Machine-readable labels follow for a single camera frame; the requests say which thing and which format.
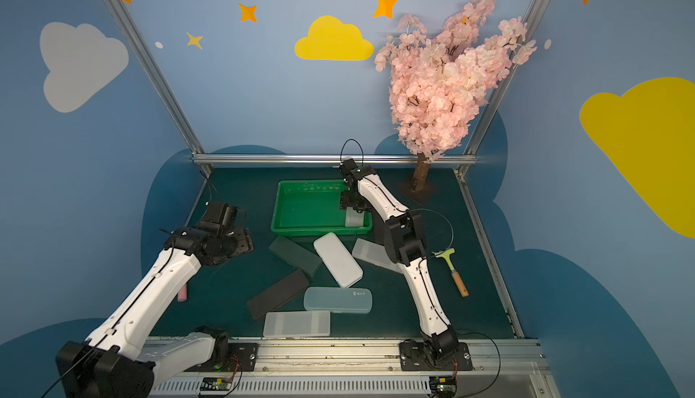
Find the frosted clear pencil case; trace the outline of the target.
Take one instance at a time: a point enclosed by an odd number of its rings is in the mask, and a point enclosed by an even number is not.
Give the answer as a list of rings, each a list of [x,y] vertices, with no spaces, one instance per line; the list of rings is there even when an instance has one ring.
[[[356,260],[401,274],[401,269],[389,259],[387,251],[382,245],[364,239],[357,239],[351,254]]]

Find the white opaque pencil case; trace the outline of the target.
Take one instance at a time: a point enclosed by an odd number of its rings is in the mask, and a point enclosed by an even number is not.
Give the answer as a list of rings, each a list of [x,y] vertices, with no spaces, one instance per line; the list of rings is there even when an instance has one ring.
[[[351,287],[363,278],[363,269],[335,233],[318,238],[313,247],[341,288]]]

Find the black pencil case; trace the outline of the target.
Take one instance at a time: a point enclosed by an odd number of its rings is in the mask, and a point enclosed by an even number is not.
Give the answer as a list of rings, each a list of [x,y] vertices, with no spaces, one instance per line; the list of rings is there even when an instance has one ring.
[[[309,279],[304,271],[296,269],[290,275],[263,290],[247,301],[247,308],[253,320],[264,318],[269,312],[302,294],[309,287]]]
[[[380,214],[372,210],[372,221],[373,221],[373,238],[374,238],[374,243],[378,245],[384,245],[385,244],[385,222],[380,216]]]

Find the dark translucent grey pencil case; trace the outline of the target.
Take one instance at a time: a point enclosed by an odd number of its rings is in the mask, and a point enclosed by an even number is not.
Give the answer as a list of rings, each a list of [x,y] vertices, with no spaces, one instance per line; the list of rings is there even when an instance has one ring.
[[[322,259],[299,244],[285,237],[277,237],[269,246],[269,250],[278,258],[284,260],[305,274],[314,276],[323,264]]]

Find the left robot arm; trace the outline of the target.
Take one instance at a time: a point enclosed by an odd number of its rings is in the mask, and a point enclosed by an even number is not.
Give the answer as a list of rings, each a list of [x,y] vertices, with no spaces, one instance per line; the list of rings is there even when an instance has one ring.
[[[209,202],[192,227],[172,231],[139,284],[83,342],[67,342],[55,361],[68,397],[147,397],[164,381],[194,366],[239,369],[226,332],[199,327],[174,343],[147,351],[150,332],[169,304],[202,267],[215,267],[253,250],[237,225],[237,207]]]

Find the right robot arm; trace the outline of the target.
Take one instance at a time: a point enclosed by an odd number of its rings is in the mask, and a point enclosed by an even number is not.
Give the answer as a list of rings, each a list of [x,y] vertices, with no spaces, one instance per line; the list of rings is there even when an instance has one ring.
[[[407,280],[416,304],[427,362],[436,366],[450,361],[459,350],[459,338],[429,273],[421,213],[399,202],[370,166],[359,166],[348,158],[340,163],[340,173],[347,186],[341,195],[341,206],[372,211],[383,221],[382,242],[387,257]]]

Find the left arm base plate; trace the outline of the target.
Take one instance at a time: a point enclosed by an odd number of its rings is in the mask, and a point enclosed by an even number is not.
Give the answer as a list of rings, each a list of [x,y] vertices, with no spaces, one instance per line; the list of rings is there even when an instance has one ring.
[[[220,372],[253,371],[258,356],[257,343],[229,341],[226,350],[215,349],[210,359],[186,369],[186,372]]]

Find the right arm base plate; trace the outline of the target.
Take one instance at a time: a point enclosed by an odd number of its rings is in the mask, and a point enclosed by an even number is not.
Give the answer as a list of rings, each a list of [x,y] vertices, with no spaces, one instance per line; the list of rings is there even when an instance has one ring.
[[[457,351],[449,356],[434,356],[422,341],[407,339],[398,344],[401,369],[416,371],[472,371],[473,363],[469,347],[460,342]]]

